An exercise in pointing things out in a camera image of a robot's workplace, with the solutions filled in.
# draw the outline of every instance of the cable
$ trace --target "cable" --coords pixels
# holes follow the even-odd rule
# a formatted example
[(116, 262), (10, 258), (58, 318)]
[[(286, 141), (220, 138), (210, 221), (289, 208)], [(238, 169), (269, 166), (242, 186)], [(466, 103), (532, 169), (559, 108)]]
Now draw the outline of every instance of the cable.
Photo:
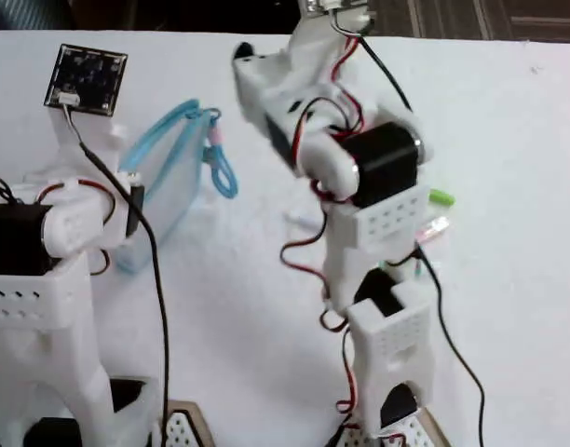
[(111, 257), (109, 256), (109, 251), (101, 249), (101, 253), (102, 253), (102, 257), (105, 260), (105, 267), (103, 267), (101, 270), (97, 270), (96, 272), (92, 272), (90, 275), (92, 277), (97, 277), (99, 275), (102, 275), (103, 273), (105, 273), (109, 267), (111, 266)]
[(326, 223), (327, 223), (326, 212), (323, 211), (322, 215), (323, 215), (322, 227), (320, 228), (320, 230), (318, 231), (318, 233), (315, 236), (310, 237), (308, 239), (294, 240), (292, 242), (286, 243), (285, 245), (283, 245), (283, 247), (281, 247), (281, 251), (280, 251), (280, 254), (278, 257), (281, 260), (281, 262), (284, 263), (285, 265), (287, 265), (289, 268), (292, 268), (294, 270), (299, 270), (300, 272), (306, 272), (306, 273), (309, 273), (310, 275), (314, 275), (315, 277), (319, 278), (322, 281), (322, 286), (324, 287), (325, 297), (328, 299), (331, 296), (331, 291), (329, 289), (329, 283), (328, 283), (326, 277), (324, 277), (324, 275), (320, 271), (318, 271), (312, 267), (308, 267), (307, 265), (292, 263), (292, 262), (288, 261), (287, 259), (285, 259), (285, 251), (287, 251), (288, 249), (293, 249), (293, 248), (297, 248), (297, 247), (307, 247), (308, 245), (312, 245), (312, 244), (314, 244), (320, 240), (322, 235), (324, 235), (324, 231), (326, 230)]
[(376, 63), (376, 65), (378, 65), (378, 68), (380, 68), (380, 70), (382, 70), (383, 73), (387, 76), (388, 81), (392, 84), (392, 86), (395, 88), (395, 90), (397, 90), (397, 93), (400, 96), (400, 100), (403, 101), (403, 105), (405, 105), (407, 110), (409, 110), (410, 112), (413, 112), (414, 109), (412, 108), (412, 105), (409, 103), (409, 100), (405, 96), (403, 89), (400, 87), (399, 83), (397, 82), (397, 79), (395, 79), (395, 76), (393, 76), (393, 74), (387, 69), (387, 66), (385, 65), (385, 63), (380, 60), (378, 55), (374, 52), (372, 47), (370, 47), (370, 45), (368, 45), (368, 42), (366, 41), (366, 39), (363, 38), (363, 36), (359, 37), (358, 40), (360, 41), (360, 44), (363, 47), (363, 49), (366, 50), (368, 55), (370, 55), (372, 60)]
[(356, 376), (353, 370), (349, 366), (349, 361), (347, 360), (347, 353), (345, 351), (347, 336), (350, 333), (350, 329), (347, 329), (343, 334), (343, 342), (341, 346), (341, 353), (343, 356), (343, 365), (345, 366), (345, 373), (347, 376), (347, 382), (349, 384), (349, 399), (348, 400), (338, 400), (335, 404), (337, 411), (340, 414), (352, 414), (353, 411), (358, 406), (358, 385), (356, 382)]
[(329, 309), (324, 309), (324, 312), (322, 312), (319, 317), (320, 326), (322, 326), (323, 329), (326, 329), (329, 332), (339, 333), (347, 327), (347, 318), (343, 318), (343, 321), (341, 321), (338, 326), (329, 326), (326, 322), (326, 316), (328, 313)]
[(70, 129), (73, 131), (74, 135), (78, 139), (80, 148), (84, 152), (85, 157), (97, 168), (105, 178), (114, 186), (117, 192), (121, 195), (121, 197), (126, 201), (129, 206), (129, 210), (132, 211), (140, 223), (142, 227), (146, 231), (148, 238), (151, 243), (151, 252), (153, 256), (153, 268), (155, 271), (155, 285), (156, 285), (156, 295), (158, 297), (158, 305), (159, 311), (161, 314), (161, 324), (163, 330), (163, 354), (164, 354), (164, 377), (163, 377), (163, 414), (161, 415), (161, 446), (165, 446), (167, 444), (167, 423), (169, 418), (169, 383), (170, 383), (170, 337), (169, 337), (169, 325), (167, 322), (167, 311), (165, 308), (165, 299), (163, 297), (163, 288), (161, 285), (161, 272), (158, 263), (158, 252), (157, 252), (157, 245), (156, 245), (156, 238), (155, 233), (153, 232), (153, 228), (148, 223), (142, 210), (133, 202), (131, 197), (129, 196), (128, 191), (122, 186), (119, 180), (115, 177), (115, 175), (105, 166), (105, 164), (101, 161), (101, 159), (82, 141), (80, 136), (80, 132), (76, 128), (74, 121), (72, 120), (72, 116), (70, 115), (70, 109), (67, 105), (63, 105), (63, 114), (65, 115), (66, 121)]
[(429, 273), (430, 277), (432, 278), (432, 281), (434, 282), (434, 286), (436, 287), (436, 293), (438, 296), (438, 299), (437, 299), (438, 320), (441, 324), (442, 333), (444, 334), (444, 338), (446, 339), (446, 342), (449, 344), (449, 347), (451, 347), (451, 350), (455, 354), (456, 358), (459, 360), (461, 365), (463, 365), (463, 368), (465, 368), (465, 371), (468, 372), (469, 376), (471, 377), (471, 380), (473, 380), (473, 382), (475, 383), (475, 385), (477, 386), (477, 388), (480, 391), (480, 412), (479, 412), (479, 416), (478, 416), (478, 439), (480, 442), (480, 447), (484, 447), (484, 443), (483, 443), (483, 410), (484, 410), (485, 401), (486, 401), (485, 391), (483, 389), (482, 382), (480, 381), (478, 376), (471, 369), (469, 364), (466, 362), (466, 360), (463, 358), (463, 356), (461, 355), (461, 353), (459, 352), (459, 350), (455, 346), (455, 342), (453, 342), (453, 339), (451, 338), (451, 334), (449, 333), (448, 328), (446, 327), (446, 322), (444, 321), (444, 315), (442, 313), (442, 285), (438, 279), (438, 276), (436, 275), (436, 272), (434, 271), (434, 268), (432, 267), (432, 264), (430, 263), (426, 254), (422, 250), (422, 247), (417, 242), (415, 242), (415, 250), (412, 251), (412, 253), (409, 256), (405, 257), (402, 261), (400, 261), (400, 263), (395, 263), (395, 264), (388, 263), (388, 264), (392, 265), (392, 266), (399, 266), (399, 265), (406, 263), (412, 257), (416, 257), (418, 259), (421, 259), (421, 261), (426, 266), (426, 270)]
[(302, 111), (302, 113), (300, 114), (299, 119), (297, 120), (297, 124), (295, 125), (295, 132), (293, 133), (293, 141), (292, 141), (292, 156), (293, 156), (293, 160), (295, 162), (297, 162), (297, 154), (299, 152), (299, 146), (300, 146), (300, 142), (302, 139), (302, 133), (304, 132), (304, 126), (305, 126), (305, 122), (307, 121), (310, 109), (312, 108), (312, 106), (314, 104), (316, 104), (317, 102), (320, 101), (326, 101), (329, 104), (334, 105), (337, 110), (339, 112), (341, 112), (341, 115), (343, 116), (344, 120), (346, 121), (346, 127), (348, 129), (350, 129), (349, 127), (349, 118), (347, 117), (345, 111), (343, 110), (343, 108), (337, 104), (335, 101), (333, 101), (330, 98), (326, 98), (323, 96), (318, 96), (317, 98), (314, 98), (312, 101), (310, 101), (305, 107), (304, 110)]
[(349, 91), (347, 91), (343, 86), (341, 86), (337, 82), (337, 79), (339, 78), (339, 71), (341, 70), (341, 67), (353, 55), (353, 53), (355, 53), (356, 49), (358, 49), (358, 39), (348, 38), (346, 40), (345, 52), (343, 56), (334, 64), (331, 71), (331, 82), (333, 82), (337, 87), (341, 89), (343, 94), (353, 104), (358, 114), (358, 121), (353, 126), (353, 129), (351, 130), (350, 134), (359, 133), (363, 130), (364, 126), (363, 110), (361, 108), (360, 102), (356, 100), (356, 98), (351, 93), (349, 93)]
[[(102, 191), (103, 193), (105, 193), (107, 198), (109, 198), (110, 208), (109, 208), (109, 211), (107, 212), (107, 215), (105, 216), (105, 218), (102, 221), (102, 224), (106, 225), (111, 220), (111, 218), (113, 217), (114, 212), (115, 212), (116, 200), (115, 200), (115, 196), (113, 195), (113, 193), (111, 191), (109, 191), (102, 184), (97, 183), (97, 182), (93, 182), (92, 180), (79, 179), (78, 184), (81, 184), (83, 186), (88, 186), (90, 188), (98, 189), (99, 191)], [(63, 186), (64, 186), (64, 183), (55, 183), (55, 184), (49, 185), (47, 188), (45, 188), (43, 191), (41, 191), (39, 193), (39, 195), (36, 197), (36, 201), (34, 203), (41, 203), (50, 192), (56, 191), (58, 189), (62, 189)]]
[(388, 70), (388, 68), (385, 66), (385, 64), (380, 60), (380, 58), (378, 57), (378, 55), (374, 52), (374, 50), (372, 49), (372, 47), (370, 47), (370, 45), (368, 44), (368, 42), (366, 41), (366, 39), (364, 38), (364, 34), (365, 34), (365, 30), (362, 30), (359, 33), (353, 33), (349, 30), (343, 29), (339, 26), (339, 21), (337, 19), (337, 11), (336, 10), (331, 10), (329, 11), (329, 15), (331, 16), (331, 27), (339, 34), (342, 34), (346, 37), (352, 37), (355, 38), (357, 41), (359, 41), (359, 43), (361, 44), (361, 46), (363, 47), (363, 49), (366, 50), (366, 52), (368, 53), (368, 55), (372, 58), (372, 60), (376, 63), (376, 65), (378, 65), (378, 68), (380, 68), (380, 70), (383, 71), (383, 73), (387, 76), (388, 81), (392, 84), (392, 86), (395, 88), (395, 90), (397, 90), (397, 93), (400, 96), (400, 99), (403, 101), (403, 104), (405, 105), (405, 107), (412, 112), (414, 109), (412, 108), (411, 104), (409, 103), (409, 100), (407, 99), (407, 97), (405, 96), (405, 93), (403, 92), (403, 89), (400, 87), (399, 83), (397, 82), (397, 79), (395, 79), (395, 76), (393, 76), (393, 74)]
[(6, 183), (5, 180), (0, 178), (0, 197), (3, 198), (9, 204), (15, 203), (22, 203), (19, 198), (14, 197), (14, 193), (12, 193), (12, 188), (9, 187), (9, 184)]
[(407, 447), (407, 437), (403, 433), (393, 433), (392, 435), (385, 435), (379, 438), (381, 440), (387, 440), (389, 442), (400, 440), (400, 447)]

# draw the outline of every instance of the table surface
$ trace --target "table surface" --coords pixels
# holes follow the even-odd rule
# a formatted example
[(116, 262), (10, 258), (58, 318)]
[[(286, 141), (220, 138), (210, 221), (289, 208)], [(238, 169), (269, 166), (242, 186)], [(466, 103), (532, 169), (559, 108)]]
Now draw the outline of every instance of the table surface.
[[(346, 395), (340, 336), (322, 330), (318, 282), (282, 268), (299, 234), (284, 218), (319, 216), (238, 110), (230, 57), (286, 36), (0, 33), (0, 175), (18, 182), (56, 153), (42, 106), (59, 44), (127, 52), (115, 122), (129, 142), (173, 105), (224, 112), (236, 200), (208, 186), (163, 246), (170, 312), (170, 396), (195, 400), (220, 446), (317, 446)], [(429, 184), (457, 197), (452, 228), (427, 247), (457, 345), (487, 390), (488, 446), (570, 445), (570, 45), (375, 38), (436, 149)], [(363, 54), (362, 71), (383, 76)], [(390, 100), (397, 101), (390, 90)], [(319, 265), (324, 247), (299, 254)], [(104, 365), (157, 376), (160, 323), (151, 269), (94, 283)], [(430, 410), (455, 446), (476, 445), (478, 394), (434, 325)]]

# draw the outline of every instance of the white robot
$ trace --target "white robot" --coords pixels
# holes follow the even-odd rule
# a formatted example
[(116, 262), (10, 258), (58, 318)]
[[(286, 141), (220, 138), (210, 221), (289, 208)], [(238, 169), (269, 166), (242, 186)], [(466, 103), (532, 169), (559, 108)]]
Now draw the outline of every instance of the white robot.
[[(325, 301), (348, 320), (356, 352), (342, 413), (357, 404), (354, 415), (377, 439), (431, 396), (433, 300), (411, 277), (377, 268), (414, 249), (428, 202), (417, 169), (428, 148), (410, 107), (379, 100), (378, 85), (353, 70), (350, 56), (370, 15), (366, 2), (342, 3), (302, 2), (304, 17), (286, 49), (256, 55), (242, 44), (233, 70), (242, 113), (322, 199)], [(399, 413), (399, 397), (414, 404)]]

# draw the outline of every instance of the black wire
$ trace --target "black wire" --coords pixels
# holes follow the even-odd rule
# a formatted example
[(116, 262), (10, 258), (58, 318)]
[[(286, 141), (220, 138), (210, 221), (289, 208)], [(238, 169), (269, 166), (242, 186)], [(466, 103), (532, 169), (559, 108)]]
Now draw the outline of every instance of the black wire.
[(370, 55), (370, 57), (373, 59), (373, 61), (376, 62), (376, 65), (378, 65), (378, 68), (380, 68), (380, 70), (382, 70), (384, 72), (384, 74), (388, 78), (388, 81), (390, 81), (390, 83), (393, 85), (395, 90), (397, 90), (397, 93), (399, 93), (399, 96), (400, 96), (400, 100), (403, 101), (403, 104), (405, 104), (405, 107), (407, 107), (407, 109), (410, 112), (412, 112), (414, 109), (412, 109), (412, 106), (409, 103), (409, 100), (405, 96), (405, 93), (403, 92), (403, 89), (400, 87), (399, 83), (397, 82), (397, 79), (395, 79), (395, 76), (393, 76), (393, 74), (387, 69), (387, 66), (385, 65), (384, 62), (382, 62), (380, 60), (378, 55), (376, 53), (374, 53), (374, 50), (372, 49), (372, 47), (370, 47), (370, 45), (368, 45), (368, 42), (366, 41), (366, 39), (364, 39), (363, 36), (358, 37), (358, 39), (359, 39), (360, 44), (363, 47), (363, 49), (365, 49), (366, 52)]
[(22, 203), (21, 200), (14, 197), (12, 188), (10, 188), (9, 184), (7, 184), (2, 178), (0, 178), (0, 197), (9, 204)]
[(422, 262), (426, 266), (427, 272), (432, 277), (432, 280), (434, 281), (434, 285), (436, 286), (436, 293), (438, 294), (438, 320), (441, 323), (442, 333), (444, 333), (444, 338), (446, 338), (446, 341), (449, 344), (449, 346), (451, 347), (451, 349), (453, 350), (453, 352), (455, 353), (455, 356), (457, 357), (459, 362), (463, 365), (463, 368), (465, 368), (465, 370), (468, 372), (469, 376), (471, 376), (471, 379), (473, 380), (473, 382), (475, 382), (475, 385), (480, 390), (480, 415), (478, 418), (478, 437), (480, 440), (480, 447), (484, 447), (484, 445), (483, 445), (483, 407), (485, 405), (486, 395), (485, 395), (485, 391), (483, 390), (482, 382), (480, 382), (480, 379), (478, 378), (478, 376), (471, 369), (471, 367), (468, 365), (468, 363), (465, 361), (465, 359), (463, 359), (463, 356), (461, 355), (459, 350), (456, 348), (455, 343), (453, 342), (453, 339), (451, 338), (451, 334), (449, 333), (448, 329), (446, 328), (446, 323), (444, 322), (444, 315), (442, 314), (442, 285), (441, 285), (441, 282), (438, 280), (438, 276), (436, 275), (434, 268), (432, 268), (432, 265), (430, 264), (430, 261), (428, 260), (426, 254), (424, 253), (424, 251), (422, 250), (422, 248), (420, 247), (420, 245), (417, 242), (415, 243), (415, 255), (422, 260)]
[(343, 110), (343, 107), (341, 107), (341, 105), (340, 105), (338, 102), (333, 101), (331, 98), (326, 98), (326, 97), (324, 97), (324, 96), (318, 96), (317, 98), (314, 98), (312, 101), (310, 101), (310, 102), (307, 104), (307, 106), (304, 107), (304, 110), (303, 110), (302, 113), (300, 114), (300, 119), (302, 119), (302, 117), (303, 117), (304, 115), (306, 115), (306, 114), (309, 112), (310, 108), (311, 108), (314, 104), (316, 104), (317, 102), (320, 102), (320, 101), (326, 101), (326, 102), (328, 102), (328, 103), (334, 105), (334, 107), (336, 107), (336, 109), (339, 111), (339, 113), (341, 114), (341, 116), (342, 116), (343, 119), (345, 120), (345, 127), (346, 127), (346, 130), (351, 130), (351, 123), (349, 122), (349, 117), (346, 115), (345, 110)]
[(158, 305), (161, 314), (161, 323), (163, 326), (163, 350), (164, 350), (164, 377), (163, 377), (163, 414), (161, 416), (161, 446), (165, 446), (167, 443), (167, 423), (168, 423), (168, 412), (169, 412), (169, 384), (170, 384), (170, 336), (169, 336), (169, 325), (167, 322), (167, 311), (165, 309), (165, 299), (163, 297), (163, 288), (161, 286), (161, 272), (158, 264), (158, 253), (157, 253), (157, 246), (156, 246), (156, 238), (155, 233), (153, 232), (153, 228), (148, 223), (146, 218), (144, 217), (143, 212), (141, 209), (134, 203), (134, 201), (129, 196), (128, 191), (122, 186), (119, 180), (115, 177), (115, 175), (107, 168), (107, 166), (101, 161), (101, 159), (93, 153), (85, 143), (82, 141), (80, 134), (77, 132), (77, 129), (72, 121), (70, 114), (66, 115), (66, 118), (69, 117), (70, 120), (68, 125), (75, 131), (76, 137), (79, 140), (79, 145), (86, 158), (97, 168), (105, 178), (114, 186), (117, 192), (122, 196), (122, 198), (126, 201), (129, 206), (129, 210), (136, 214), (136, 217), (142, 224), (144, 231), (148, 235), (148, 238), (151, 243), (151, 252), (153, 255), (153, 269), (155, 270), (155, 284), (156, 284), (156, 295), (158, 297)]
[(101, 270), (97, 270), (96, 272), (92, 272), (90, 274), (92, 277), (97, 277), (99, 275), (102, 275), (111, 266), (111, 257), (109, 256), (109, 251), (101, 249), (101, 254), (102, 254), (103, 259), (105, 260), (105, 266)]

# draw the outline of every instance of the ventilation hole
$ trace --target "ventilation hole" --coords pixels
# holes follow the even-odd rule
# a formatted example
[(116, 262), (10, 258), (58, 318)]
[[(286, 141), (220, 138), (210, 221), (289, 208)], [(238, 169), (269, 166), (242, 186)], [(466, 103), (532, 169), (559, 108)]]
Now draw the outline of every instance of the ventilation hole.
[(287, 111), (288, 114), (291, 114), (293, 112), (295, 112), (299, 106), (302, 105), (301, 101), (296, 101), (292, 104), (292, 106), (289, 108), (289, 110)]

